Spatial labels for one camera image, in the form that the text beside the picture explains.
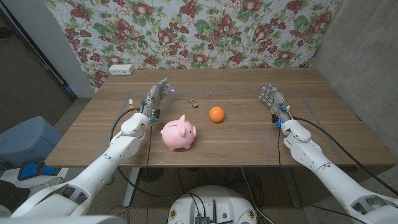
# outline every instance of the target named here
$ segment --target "table leg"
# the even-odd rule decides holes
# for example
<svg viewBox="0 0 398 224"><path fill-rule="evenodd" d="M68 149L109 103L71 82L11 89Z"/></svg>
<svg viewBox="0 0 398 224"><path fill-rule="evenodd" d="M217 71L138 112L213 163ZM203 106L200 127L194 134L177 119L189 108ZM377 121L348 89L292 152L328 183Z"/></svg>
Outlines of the table leg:
<svg viewBox="0 0 398 224"><path fill-rule="evenodd" d="M138 173L139 173L139 167L131 168L131 173L130 173L129 180L133 184L137 184ZM135 191L136 190L134 189L134 187L132 187L129 183L127 183L127 189L126 189L126 193L124 194L124 200L123 200L123 206L124 207L128 207L128 206L131 205L132 196L134 195Z"/></svg>
<svg viewBox="0 0 398 224"><path fill-rule="evenodd" d="M300 208L301 207L301 202L299 200L300 197L299 197L299 193L297 192L296 183L294 181L292 169L290 167L283 167L282 172L284 173L287 188L290 192L289 196L292 201L292 205L295 208Z"/></svg>

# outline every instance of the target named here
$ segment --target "floral backdrop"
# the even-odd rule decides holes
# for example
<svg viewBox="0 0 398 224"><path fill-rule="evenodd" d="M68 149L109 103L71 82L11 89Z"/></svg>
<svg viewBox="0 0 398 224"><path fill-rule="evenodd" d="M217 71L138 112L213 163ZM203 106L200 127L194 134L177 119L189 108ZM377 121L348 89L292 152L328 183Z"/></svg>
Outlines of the floral backdrop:
<svg viewBox="0 0 398 224"><path fill-rule="evenodd" d="M97 90L136 69L308 67L340 0L44 0Z"/></svg>

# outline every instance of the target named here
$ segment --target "concrete wall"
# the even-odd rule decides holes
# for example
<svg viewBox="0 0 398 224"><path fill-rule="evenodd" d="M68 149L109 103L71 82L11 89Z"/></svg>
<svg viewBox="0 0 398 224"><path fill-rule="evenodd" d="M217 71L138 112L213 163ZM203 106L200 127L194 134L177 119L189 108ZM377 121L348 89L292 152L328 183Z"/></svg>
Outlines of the concrete wall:
<svg viewBox="0 0 398 224"><path fill-rule="evenodd" d="M93 97L94 89L80 68L57 21L42 0L2 0L77 97Z"/></svg>
<svg viewBox="0 0 398 224"><path fill-rule="evenodd" d="M342 0L313 68L398 158L398 3Z"/></svg>

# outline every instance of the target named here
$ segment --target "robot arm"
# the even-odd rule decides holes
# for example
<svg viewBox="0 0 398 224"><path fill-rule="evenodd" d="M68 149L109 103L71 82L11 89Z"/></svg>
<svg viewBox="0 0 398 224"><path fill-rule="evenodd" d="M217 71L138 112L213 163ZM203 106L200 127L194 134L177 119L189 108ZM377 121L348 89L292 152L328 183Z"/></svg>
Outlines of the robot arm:
<svg viewBox="0 0 398 224"><path fill-rule="evenodd" d="M122 124L108 149L71 181L48 187L26 200L12 215L15 217L73 217L85 214L95 195L116 168L138 150L145 137L144 129L157 116L162 100L173 90L168 79L155 84L147 94L139 113Z"/></svg>
<svg viewBox="0 0 398 224"><path fill-rule="evenodd" d="M310 131L291 119L289 106L285 105L282 94L271 84L270 87L270 90L263 88L259 98L271 108L271 113L275 112L273 114L278 116L280 129L286 136L284 144L290 149L292 157L321 180L347 214L368 224L396 223L398 200L366 190L334 165L322 153L321 147L312 141Z"/></svg>

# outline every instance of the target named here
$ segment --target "black cable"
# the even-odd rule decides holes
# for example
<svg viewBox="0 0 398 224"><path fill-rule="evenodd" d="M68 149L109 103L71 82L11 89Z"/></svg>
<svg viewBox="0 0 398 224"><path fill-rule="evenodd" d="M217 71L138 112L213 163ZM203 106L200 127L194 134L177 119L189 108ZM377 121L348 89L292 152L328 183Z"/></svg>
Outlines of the black cable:
<svg viewBox="0 0 398 224"><path fill-rule="evenodd" d="M129 212L129 210L128 210L126 207L124 207L124 206L122 206L122 205L117 205L117 206L112 207L111 209L108 210L108 212L107 212L106 214L109 215L109 213L110 213L113 209L118 208L118 207L124 208L124 209L125 209L125 212L121 212L121 213L119 213L117 216L120 216L121 214L124 214L124 213L125 213L125 214L127 215L127 224L130 224L130 212Z"/></svg>
<svg viewBox="0 0 398 224"><path fill-rule="evenodd" d="M119 173L122 175L122 177L123 177L123 179L124 179L125 181L127 181L132 187L134 187L136 190L140 191L141 193L147 194L147 195L152 196L152 197L169 198L169 199L171 199L171 200L173 201L173 199L172 199L171 197L169 197L169 196L154 195L154 194L152 194L152 193L149 193L149 192L146 192L145 190L140 189L140 188L137 187L135 184L133 184L133 183L128 179L128 177L126 177L126 175L123 174L123 171L120 169L120 167L118 167L117 170L118 170Z"/></svg>
<svg viewBox="0 0 398 224"><path fill-rule="evenodd" d="M324 210L324 211L333 212L333 213L336 213L336 214L339 214L339 215L344 215L344 216L349 217L349 218L352 218L353 220L356 220L356 221L358 221L358 222L360 222L360 223L367 224L366 222L364 222L364 221L362 221L362 220L360 220L360 219L358 219L358 218L355 218L354 216L351 216L351 215L348 215L348 214L345 214L345 213L342 213L342 212L337 212L337 211L334 211L334 210L330 210L330 209L327 209L327 208L319 207L319 206L312 205L312 204L310 204L310 203L304 202L301 198L296 198L295 195L294 195L292 192L290 192L289 188L287 187L287 183L286 183L286 180L285 180L285 175L284 175L283 170L282 170L282 164L280 163L280 148L279 148L280 132L281 132L281 130L280 130L280 128L279 128L278 144L277 144L277 145L278 145L278 152L279 152L279 169L280 169L280 173L282 174L282 179L283 179L283 181L284 181L285 188L286 188L286 190L288 191L288 193L290 194L290 196L293 197L293 198L295 198L296 200L301 201L302 203L304 203L304 204L306 204L306 205L311 206L311 207L319 208L319 209L322 209L322 210Z"/></svg>
<svg viewBox="0 0 398 224"><path fill-rule="evenodd" d="M182 185L182 181L181 181L181 178L180 178L180 169L181 169L181 168L178 168L178 181L180 181L180 186L181 186L181 191L182 191L182 193L185 194L184 187L183 187L183 185ZM197 202L195 201L195 199L193 199L193 196L192 196L193 194L192 194L191 192L188 192L188 193L191 195L191 198L192 198L193 202L195 203L195 205L196 205L196 207L197 207L198 214L201 215L200 212L199 212L198 204L197 204Z"/></svg>
<svg viewBox="0 0 398 224"><path fill-rule="evenodd" d="M213 168L214 173L218 176L218 178L220 178L220 180L223 181L223 184L227 183L227 181L218 173L217 168Z"/></svg>
<svg viewBox="0 0 398 224"><path fill-rule="evenodd" d="M210 181L211 184L213 184L213 181L211 181L210 177L207 176L207 174L205 173L205 171L203 171L202 168L199 168L200 172Z"/></svg>
<svg viewBox="0 0 398 224"><path fill-rule="evenodd" d="M111 128L111 133L110 133L110 135L109 135L109 141L112 141L114 129L115 129L116 125L118 124L118 122L120 121L120 119L121 119L124 115L126 115L128 112L133 111L133 110L139 110L139 108L128 109L128 110L126 110L123 114L121 114L121 115L116 119L116 121L113 123L112 128ZM152 138L152 124L151 124L151 126L150 126L150 131L151 131L151 138ZM129 178L123 173L123 171L120 169L120 166L117 167L117 170L118 170L119 173L122 175L123 179L124 179L125 181L127 181L132 187L134 187L135 189L137 189L138 191L140 191L140 192L142 192L142 193L144 193L144 194L146 194L146 195L152 196L152 197L165 197L165 198L169 198L169 199L171 199L171 201L172 201L172 203L173 203L173 199L172 199L171 197L169 197L169 196L154 195L154 194L151 194L151 193L146 192L146 190L142 190L142 189L140 189L139 187L137 187L137 186L136 186L135 184L133 184L133 183L129 180Z"/></svg>
<svg viewBox="0 0 398 224"><path fill-rule="evenodd" d="M109 135L109 141L112 141L112 138L113 138L113 131L114 131L116 125L119 123L120 119L121 119L124 115L126 115L128 112L133 111L133 110L137 110L137 109L134 109L134 108L128 109L128 110L126 110L125 112L123 112L123 114L121 114L118 118L116 118L116 121L113 123L112 128L111 128L111 134Z"/></svg>
<svg viewBox="0 0 398 224"><path fill-rule="evenodd" d="M149 162L149 153L150 153L150 145L152 144L152 122L150 123L150 134L149 134L149 148L148 148L148 156L147 156L147 164L145 166L145 171L148 169L148 162ZM145 182L145 191L147 191L147 182ZM147 224L148 224L148 213L149 213L149 199L148 195L146 194L147 197Z"/></svg>
<svg viewBox="0 0 398 224"><path fill-rule="evenodd" d="M201 202L201 205L203 206L203 215L204 215L204 217L206 217L206 209L205 209L205 204L203 203L203 201L200 199L199 196L197 196L197 195L195 195L195 194L193 194L193 193L189 193L189 194L190 194L191 196L193 195L193 196L199 198L199 200L200 200L200 202Z"/></svg>
<svg viewBox="0 0 398 224"><path fill-rule="evenodd" d="M368 170L365 166L362 165L362 163L360 163L357 159L355 159L355 157L353 157L336 139L334 139L329 133L327 133L324 129L322 129L321 127L319 127L318 125L312 123L309 120L303 119L303 118L298 118L298 117L293 117L293 119L296 120L301 120L304 122L307 122L308 124L311 124L312 126L318 128L321 132L323 132L324 134L326 134L334 143L336 143L336 145L338 147L340 147L341 150L343 150L343 152L345 154L347 154L348 157L350 157L352 160L354 160L355 163L357 163L363 170L365 170L370 176L372 176L373 178L375 178L380 184L382 184L383 186L385 186L387 189L389 189L392 193L394 193L396 196L398 196L398 191L393 189L390 185L388 185L387 183L385 183L384 181L382 181L380 178L378 178L376 175L374 175L370 170Z"/></svg>

